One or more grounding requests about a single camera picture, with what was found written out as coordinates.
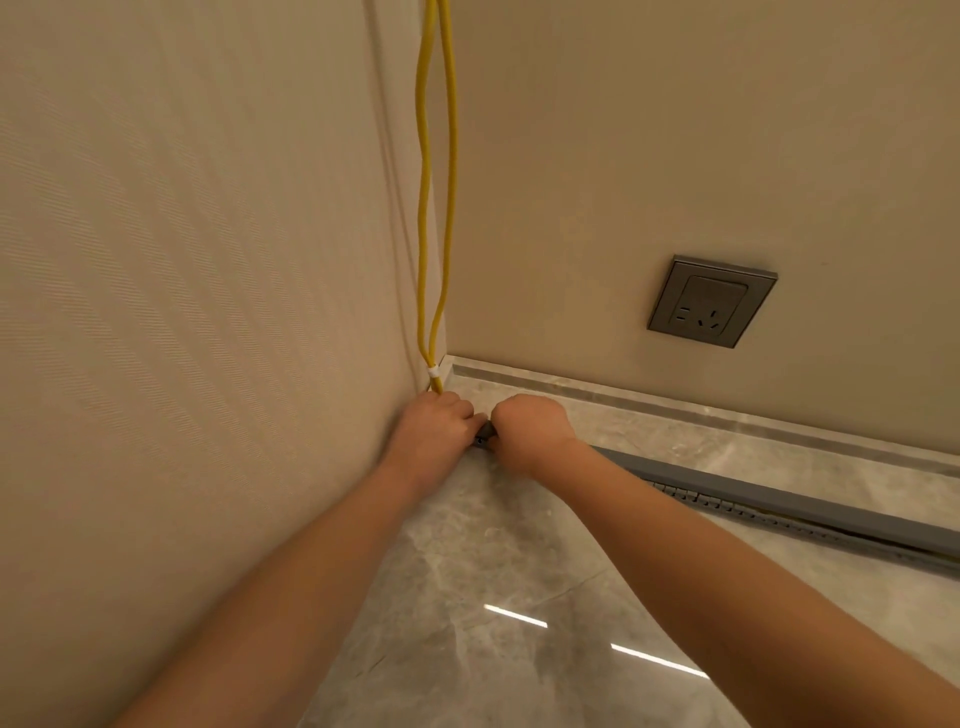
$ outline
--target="wall socket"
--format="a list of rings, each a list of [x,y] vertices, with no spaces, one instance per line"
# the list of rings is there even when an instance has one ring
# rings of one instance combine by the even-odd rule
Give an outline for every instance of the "wall socket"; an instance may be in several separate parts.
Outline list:
[[[677,255],[648,328],[732,349],[775,282],[769,271]]]

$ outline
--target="hand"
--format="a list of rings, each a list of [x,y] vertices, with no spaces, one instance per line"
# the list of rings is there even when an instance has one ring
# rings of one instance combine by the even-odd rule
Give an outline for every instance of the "hand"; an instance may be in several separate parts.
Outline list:
[[[486,421],[454,392],[423,392],[403,410],[380,466],[408,484],[419,501],[450,475]]]
[[[511,473],[538,479],[544,458],[564,445],[576,442],[564,406],[547,397],[513,395],[493,408],[496,437],[490,449]]]

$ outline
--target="black tool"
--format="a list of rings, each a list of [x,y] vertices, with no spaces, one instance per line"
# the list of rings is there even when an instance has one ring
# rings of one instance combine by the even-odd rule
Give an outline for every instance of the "black tool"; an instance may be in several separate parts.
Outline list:
[[[473,438],[473,446],[475,448],[488,449],[487,442],[491,437],[496,436],[496,427],[493,426],[493,423],[490,420],[487,420],[483,423],[483,426],[477,431],[476,436]]]

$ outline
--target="yellow cable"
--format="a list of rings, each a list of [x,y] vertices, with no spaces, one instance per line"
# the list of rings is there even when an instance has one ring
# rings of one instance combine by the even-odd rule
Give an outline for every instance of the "yellow cable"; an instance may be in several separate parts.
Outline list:
[[[430,56],[433,52],[434,26],[439,8],[440,40],[444,51],[444,76],[446,78],[446,115],[449,126],[450,151],[446,184],[446,223],[444,225],[444,260],[440,284],[440,297],[430,325],[428,342],[424,342],[426,322],[426,273],[429,252],[427,250],[427,204],[430,197],[430,137],[426,126],[426,81],[430,71]],[[453,66],[453,38],[450,31],[449,0],[426,0],[423,12],[423,33],[420,38],[420,55],[417,58],[417,134],[420,138],[420,201],[417,207],[417,235],[420,242],[420,260],[417,271],[417,346],[428,370],[436,371],[437,332],[446,307],[446,294],[450,283],[450,249],[453,245],[453,211],[457,197],[457,78]],[[430,386],[438,394],[444,385],[438,376],[430,376]]]

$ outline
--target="forearm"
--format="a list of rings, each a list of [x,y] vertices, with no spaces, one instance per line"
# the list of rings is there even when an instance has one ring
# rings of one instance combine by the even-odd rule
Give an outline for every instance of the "forearm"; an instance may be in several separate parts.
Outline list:
[[[932,726],[960,715],[945,680],[583,443],[552,453],[537,478],[755,726]]]
[[[413,506],[383,467],[251,572],[117,728],[293,725]]]

